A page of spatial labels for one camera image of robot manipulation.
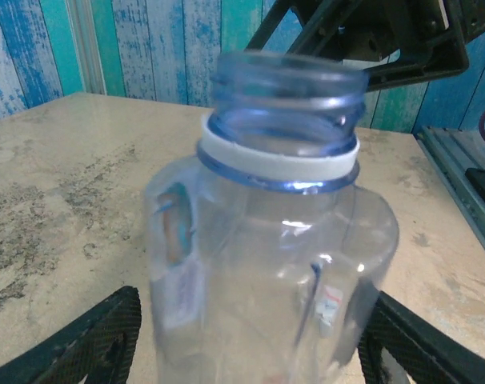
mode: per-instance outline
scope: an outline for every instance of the beige table surface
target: beige table surface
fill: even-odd
[[[141,191],[193,152],[205,113],[75,94],[0,121],[0,364],[132,285],[143,321],[129,382],[156,381]],[[485,357],[483,248],[412,136],[358,133],[358,184],[400,225],[383,289]],[[363,383],[356,359],[341,382]]]

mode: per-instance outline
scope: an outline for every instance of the wood plank wall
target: wood plank wall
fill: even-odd
[[[66,1],[0,0],[0,118],[83,90]],[[107,93],[211,105],[218,54],[244,48],[273,1],[90,0]],[[289,12],[265,49],[284,52],[300,29]],[[485,35],[467,48],[471,68],[457,78],[368,94],[361,125],[476,129],[485,108]]]

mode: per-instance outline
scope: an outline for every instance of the clear plastic bottle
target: clear plastic bottle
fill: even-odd
[[[387,203],[354,185],[367,76],[239,52],[213,82],[196,156],[146,188],[158,382],[331,383],[399,236]]]

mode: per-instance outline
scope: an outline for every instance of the table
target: table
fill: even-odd
[[[131,285],[143,319],[129,382],[154,382],[141,192],[194,151],[205,113],[74,94],[0,121],[0,364]],[[485,358],[483,248],[411,135],[358,134],[358,184],[400,225],[383,289]],[[341,382],[363,383],[356,357]]]

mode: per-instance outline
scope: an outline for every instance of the stained table surface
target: stained table surface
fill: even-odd
[[[0,121],[0,365],[131,285],[143,320],[129,382],[154,382],[141,193],[193,153],[206,112],[74,94]],[[357,183],[400,226],[383,289],[485,357],[483,248],[411,135],[358,134]],[[340,382],[363,383],[357,358]]]

